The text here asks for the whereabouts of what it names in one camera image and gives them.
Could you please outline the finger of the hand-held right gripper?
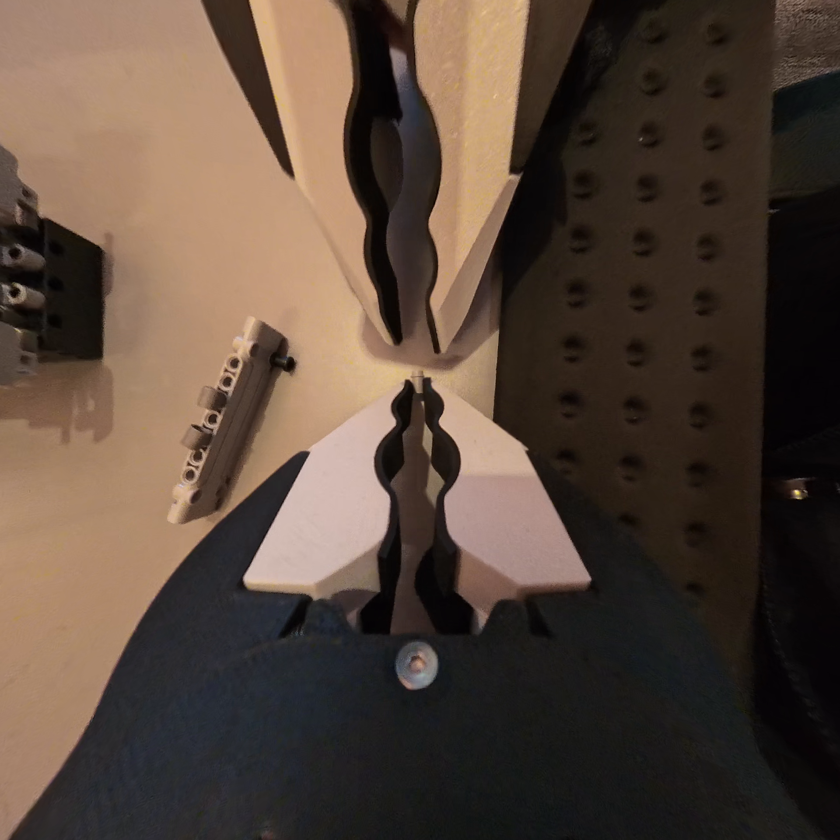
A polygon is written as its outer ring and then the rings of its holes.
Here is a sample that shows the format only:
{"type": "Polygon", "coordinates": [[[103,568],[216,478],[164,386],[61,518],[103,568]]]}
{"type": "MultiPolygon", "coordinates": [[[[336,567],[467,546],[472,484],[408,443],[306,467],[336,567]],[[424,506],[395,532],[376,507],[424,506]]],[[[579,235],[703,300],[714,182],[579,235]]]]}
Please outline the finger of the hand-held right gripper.
{"type": "Polygon", "coordinates": [[[379,2],[250,2],[292,176],[382,339],[403,341],[387,245],[403,112],[379,2]]]}
{"type": "Polygon", "coordinates": [[[427,296],[437,353],[461,329],[520,176],[511,173],[526,1],[422,1],[413,67],[434,123],[440,175],[428,232],[436,256],[427,296]]]}

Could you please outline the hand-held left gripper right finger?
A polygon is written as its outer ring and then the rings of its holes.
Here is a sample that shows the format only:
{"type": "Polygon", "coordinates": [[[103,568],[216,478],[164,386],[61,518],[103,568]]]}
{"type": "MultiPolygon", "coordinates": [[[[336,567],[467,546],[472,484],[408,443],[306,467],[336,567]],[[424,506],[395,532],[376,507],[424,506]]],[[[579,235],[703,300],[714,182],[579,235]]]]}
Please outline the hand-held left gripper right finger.
{"type": "Polygon", "coordinates": [[[415,591],[434,630],[479,632],[501,602],[589,589],[526,446],[432,380],[421,394],[437,483],[415,591]]]}

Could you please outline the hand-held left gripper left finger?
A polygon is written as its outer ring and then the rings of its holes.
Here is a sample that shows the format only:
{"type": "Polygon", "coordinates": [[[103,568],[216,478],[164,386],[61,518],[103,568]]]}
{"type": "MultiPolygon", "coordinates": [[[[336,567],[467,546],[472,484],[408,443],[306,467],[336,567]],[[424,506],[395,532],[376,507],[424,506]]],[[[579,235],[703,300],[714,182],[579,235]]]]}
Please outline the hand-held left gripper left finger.
{"type": "Polygon", "coordinates": [[[398,500],[414,384],[373,401],[311,446],[244,576],[252,592],[337,604],[390,632],[402,567],[398,500]]]}

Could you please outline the light grey holed brick beam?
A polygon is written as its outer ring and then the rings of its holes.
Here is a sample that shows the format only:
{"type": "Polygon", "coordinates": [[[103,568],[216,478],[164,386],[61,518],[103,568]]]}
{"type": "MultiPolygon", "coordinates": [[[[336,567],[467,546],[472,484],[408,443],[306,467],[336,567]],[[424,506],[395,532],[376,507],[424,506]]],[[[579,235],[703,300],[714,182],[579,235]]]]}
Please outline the light grey holed brick beam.
{"type": "Polygon", "coordinates": [[[166,520],[183,525],[220,511],[235,484],[257,415],[276,375],[273,354],[290,355],[285,335],[249,317],[213,384],[200,391],[201,417],[182,436],[185,459],[166,520]]]}

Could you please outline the black studded foam pad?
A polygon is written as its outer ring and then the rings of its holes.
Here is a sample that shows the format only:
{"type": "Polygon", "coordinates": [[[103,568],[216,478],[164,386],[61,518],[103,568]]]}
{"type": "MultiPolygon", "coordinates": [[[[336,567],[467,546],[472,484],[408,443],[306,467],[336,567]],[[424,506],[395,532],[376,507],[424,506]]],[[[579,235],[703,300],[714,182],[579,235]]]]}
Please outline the black studded foam pad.
{"type": "Polygon", "coordinates": [[[594,2],[504,227],[495,418],[734,669],[758,590],[774,2],[594,2]]]}

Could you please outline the grey orange toy brick model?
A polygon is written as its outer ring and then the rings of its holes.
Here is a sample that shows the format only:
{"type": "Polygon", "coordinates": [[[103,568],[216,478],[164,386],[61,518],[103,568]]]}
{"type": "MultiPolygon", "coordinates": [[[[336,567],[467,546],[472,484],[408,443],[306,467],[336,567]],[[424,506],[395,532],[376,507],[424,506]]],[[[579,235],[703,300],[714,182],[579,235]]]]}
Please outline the grey orange toy brick model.
{"type": "Polygon", "coordinates": [[[1,148],[1,386],[41,361],[103,357],[103,250],[41,215],[18,159],[1,148]]]}

